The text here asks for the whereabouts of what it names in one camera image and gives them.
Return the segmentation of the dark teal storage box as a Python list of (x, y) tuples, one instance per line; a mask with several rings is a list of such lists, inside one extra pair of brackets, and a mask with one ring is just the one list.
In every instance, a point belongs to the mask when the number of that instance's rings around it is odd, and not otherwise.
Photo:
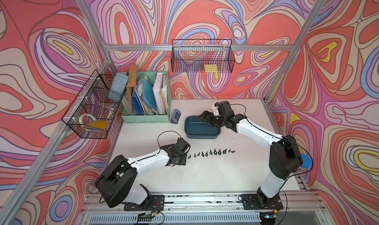
[(197, 116), (188, 116), (184, 124), (185, 134), (190, 139), (217, 139), (221, 130), (198, 120)]

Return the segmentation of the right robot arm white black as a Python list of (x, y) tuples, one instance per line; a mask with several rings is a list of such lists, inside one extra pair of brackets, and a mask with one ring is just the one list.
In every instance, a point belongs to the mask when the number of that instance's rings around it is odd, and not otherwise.
[(275, 200), (287, 180), (302, 167), (303, 158), (293, 136), (282, 136), (253, 123), (245, 114), (235, 114), (228, 101), (217, 102), (213, 111), (204, 111), (198, 120), (215, 129), (226, 127), (260, 144), (269, 152), (270, 172), (257, 190), (257, 203), (262, 208)]

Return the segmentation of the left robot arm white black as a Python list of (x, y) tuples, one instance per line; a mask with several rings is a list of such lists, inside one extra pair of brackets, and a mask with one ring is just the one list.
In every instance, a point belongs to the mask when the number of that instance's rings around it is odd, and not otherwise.
[(126, 203), (137, 206), (148, 205), (152, 201), (150, 191), (135, 180), (150, 171), (166, 166), (185, 166), (190, 145), (183, 138), (175, 144), (160, 146), (157, 152), (135, 158), (116, 156), (95, 182), (104, 201), (114, 208)]

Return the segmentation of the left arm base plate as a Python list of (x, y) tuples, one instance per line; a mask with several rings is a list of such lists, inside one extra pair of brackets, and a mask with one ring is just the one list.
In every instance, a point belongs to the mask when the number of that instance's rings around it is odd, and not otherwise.
[(165, 195), (152, 194), (143, 184), (133, 186), (122, 202), (124, 211), (161, 211), (164, 208)]

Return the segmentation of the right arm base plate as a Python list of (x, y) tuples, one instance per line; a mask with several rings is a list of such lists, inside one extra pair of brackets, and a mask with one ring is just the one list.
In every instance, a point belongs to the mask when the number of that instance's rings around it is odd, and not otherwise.
[(266, 198), (263, 194), (242, 194), (239, 197), (244, 210), (277, 210), (283, 209), (280, 195), (277, 194), (273, 198)]

